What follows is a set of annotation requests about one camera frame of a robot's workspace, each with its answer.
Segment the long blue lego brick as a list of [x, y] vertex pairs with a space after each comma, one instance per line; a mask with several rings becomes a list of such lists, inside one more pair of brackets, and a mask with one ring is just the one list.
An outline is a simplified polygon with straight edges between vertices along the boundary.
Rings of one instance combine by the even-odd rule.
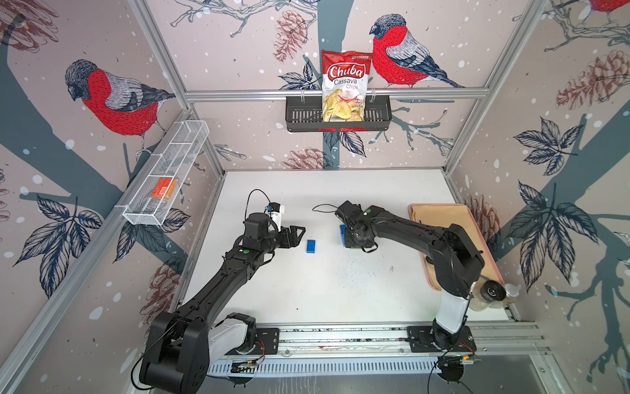
[[346, 247], [346, 225], [341, 225], [340, 226], [340, 233], [341, 233], [341, 243], [344, 247]]

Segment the small blue lego brick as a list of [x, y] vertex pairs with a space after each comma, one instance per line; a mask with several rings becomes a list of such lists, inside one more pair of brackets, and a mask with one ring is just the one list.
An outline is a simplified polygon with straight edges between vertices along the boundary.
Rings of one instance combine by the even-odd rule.
[[306, 253], [307, 254], [314, 254], [315, 253], [315, 248], [316, 248], [316, 241], [315, 240], [308, 240], [307, 241], [307, 245], [306, 245]]

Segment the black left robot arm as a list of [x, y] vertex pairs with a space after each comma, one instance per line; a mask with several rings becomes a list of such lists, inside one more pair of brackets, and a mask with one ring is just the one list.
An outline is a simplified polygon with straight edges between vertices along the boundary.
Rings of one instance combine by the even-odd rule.
[[256, 271], [272, 261], [277, 249], [299, 246], [305, 232], [304, 227], [280, 227], [267, 213], [249, 215], [244, 233], [207, 284], [177, 310], [162, 312], [151, 323], [144, 354], [131, 371], [136, 389], [196, 393], [212, 364], [230, 351], [253, 349], [254, 317], [240, 313], [222, 321], [217, 317]]

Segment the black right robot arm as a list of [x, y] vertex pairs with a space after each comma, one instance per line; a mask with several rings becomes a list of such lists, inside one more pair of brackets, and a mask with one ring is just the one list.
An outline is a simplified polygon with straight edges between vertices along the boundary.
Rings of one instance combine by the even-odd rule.
[[434, 267], [441, 301], [431, 326], [432, 343], [449, 351], [464, 331], [474, 287], [485, 261], [468, 233], [457, 224], [429, 226], [399, 217], [375, 205], [363, 210], [349, 201], [338, 206], [336, 217], [346, 227], [344, 246], [372, 253], [377, 240], [387, 239], [421, 252]]

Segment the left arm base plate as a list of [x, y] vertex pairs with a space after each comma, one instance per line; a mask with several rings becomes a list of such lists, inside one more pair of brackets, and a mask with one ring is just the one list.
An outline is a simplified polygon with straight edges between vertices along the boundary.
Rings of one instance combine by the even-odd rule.
[[237, 348], [226, 353], [227, 356], [261, 356], [276, 355], [280, 342], [279, 328], [258, 328], [254, 346], [247, 351], [239, 351]]

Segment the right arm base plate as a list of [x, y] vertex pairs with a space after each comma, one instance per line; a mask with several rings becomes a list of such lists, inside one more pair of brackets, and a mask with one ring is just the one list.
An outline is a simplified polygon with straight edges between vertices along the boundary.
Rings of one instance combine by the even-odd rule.
[[477, 351], [476, 343], [468, 326], [463, 326], [456, 334], [449, 333], [439, 326], [408, 326], [407, 341], [413, 353], [430, 352], [470, 352]]

